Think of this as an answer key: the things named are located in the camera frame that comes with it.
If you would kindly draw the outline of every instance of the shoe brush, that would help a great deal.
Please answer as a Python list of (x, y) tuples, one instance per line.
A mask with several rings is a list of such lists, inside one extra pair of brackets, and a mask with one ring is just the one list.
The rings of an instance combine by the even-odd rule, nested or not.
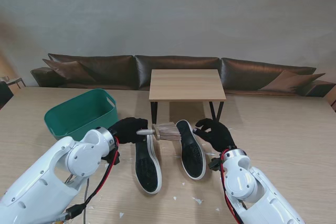
[(152, 124), (148, 130), (139, 130), (137, 135), (154, 135), (156, 140), (181, 141), (181, 134), (173, 122)]

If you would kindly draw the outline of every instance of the wooden table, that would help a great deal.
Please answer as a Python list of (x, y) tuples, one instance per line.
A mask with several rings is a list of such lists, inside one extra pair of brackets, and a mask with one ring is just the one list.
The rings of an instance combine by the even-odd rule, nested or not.
[[(21, 89), (0, 111), (0, 191), (6, 189), (55, 139), (44, 124), (52, 107), (86, 89)], [(148, 91), (108, 90), (117, 102), (120, 118), (136, 116), (150, 121)], [(323, 98), (227, 95), (221, 119), (236, 145), (244, 149), (251, 164), (261, 169), (307, 224), (332, 224), (336, 220), (336, 114)], [(162, 102), (160, 122), (187, 119), (193, 126), (211, 116), (207, 103)], [(218, 154), (201, 141), (207, 162)], [(112, 172), (87, 210), (87, 224), (137, 223), (235, 224), (226, 207), (219, 172), (190, 179), (181, 164), (181, 146), (155, 142), (162, 171), (162, 189), (154, 196), (140, 188), (135, 176), (135, 146), (120, 146), (120, 164)], [(102, 163), (90, 177), (89, 194), (99, 183)], [(68, 174), (60, 174), (65, 180)], [(83, 202), (84, 188), (73, 200)], [(202, 199), (199, 205), (192, 197)], [(82, 224), (82, 215), (72, 224)]]
[[(149, 100), (154, 123), (162, 101), (209, 102), (213, 120), (219, 121), (226, 97), (216, 69), (153, 69)], [(220, 102), (217, 115), (214, 101)]]

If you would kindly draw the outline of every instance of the black metal table leg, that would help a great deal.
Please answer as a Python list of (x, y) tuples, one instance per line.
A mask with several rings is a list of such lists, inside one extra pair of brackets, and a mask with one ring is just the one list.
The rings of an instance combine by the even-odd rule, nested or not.
[(220, 103), (219, 103), (217, 116), (216, 116), (216, 114), (215, 114), (214, 104), (213, 104), (212, 102), (209, 102), (209, 104), (210, 104), (210, 110), (211, 110), (211, 116), (212, 116), (212, 119), (213, 119), (214, 121), (219, 121), (219, 119), (221, 118), (220, 115), (221, 115), (221, 113), (222, 113), (222, 109), (223, 109), (224, 102), (220, 102)]
[(156, 124), (158, 102), (151, 102), (152, 123)]
[(217, 122), (219, 122), (219, 119), (221, 119), (220, 115), (221, 115), (221, 113), (222, 113), (223, 105), (224, 105), (224, 102), (220, 102), (220, 103), (219, 103), (218, 112), (217, 112), (217, 117), (216, 117), (216, 121), (217, 121)]
[(209, 102), (209, 104), (210, 104), (210, 110), (211, 110), (212, 120), (216, 120), (214, 104), (212, 102)]

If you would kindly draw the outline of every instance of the red cable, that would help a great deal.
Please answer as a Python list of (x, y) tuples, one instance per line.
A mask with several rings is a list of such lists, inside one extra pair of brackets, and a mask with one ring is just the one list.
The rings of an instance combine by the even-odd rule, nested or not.
[[(116, 136), (114, 136), (114, 138), (116, 139), (116, 146), (119, 147), (119, 139), (118, 139)], [(96, 192), (96, 193), (98, 193), (99, 190), (100, 190), (100, 189), (103, 187), (103, 185), (105, 184), (105, 182), (106, 182), (106, 180), (107, 180), (107, 178), (108, 178), (108, 176), (110, 175), (110, 172), (111, 172), (111, 170), (112, 170), (112, 166), (113, 166), (114, 163), (116, 162), (117, 157), (118, 157), (118, 151), (116, 151), (116, 153), (115, 153), (115, 155), (114, 155), (114, 157), (113, 157), (112, 165), (109, 166), (109, 170), (108, 170), (108, 173), (107, 173), (106, 178), (104, 179), (104, 181), (103, 181), (103, 183), (101, 184), (101, 186), (97, 189), (97, 192)]]
[[(226, 150), (224, 150), (223, 152), (222, 152), (222, 154), (221, 154), (221, 161), (223, 161), (223, 158), (224, 158), (224, 154), (226, 153), (226, 152), (228, 152), (229, 151), (229, 149), (226, 149)], [(228, 197), (226, 196), (226, 190), (225, 190), (225, 183), (224, 183), (224, 168), (223, 168), (223, 162), (221, 162), (220, 163), (220, 168), (221, 168), (221, 178), (222, 178), (222, 185), (223, 185), (223, 189), (224, 189), (224, 197), (225, 197), (225, 201), (226, 201), (226, 203), (227, 203), (227, 205), (229, 206), (229, 210), (230, 210), (230, 212), (231, 212), (231, 214), (233, 215), (233, 217), (235, 218), (235, 220), (236, 220), (236, 222), (238, 223), (238, 224), (240, 224), (240, 222), (239, 222), (239, 220), (237, 219), (237, 217), (236, 217), (236, 215), (235, 215), (235, 213), (234, 213), (234, 211), (233, 211), (233, 206), (231, 205), (231, 202), (230, 202), (230, 200), (228, 199)]]

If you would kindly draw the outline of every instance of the shoe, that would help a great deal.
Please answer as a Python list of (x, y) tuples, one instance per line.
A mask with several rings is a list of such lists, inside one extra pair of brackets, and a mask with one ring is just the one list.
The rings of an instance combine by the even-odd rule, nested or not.
[(155, 155), (153, 136), (135, 144), (135, 173), (141, 187), (149, 194), (157, 194), (162, 186), (159, 161)]
[(203, 178), (206, 170), (205, 155), (197, 142), (193, 129), (186, 120), (180, 120), (176, 124), (181, 134), (182, 165), (188, 176), (194, 180)]

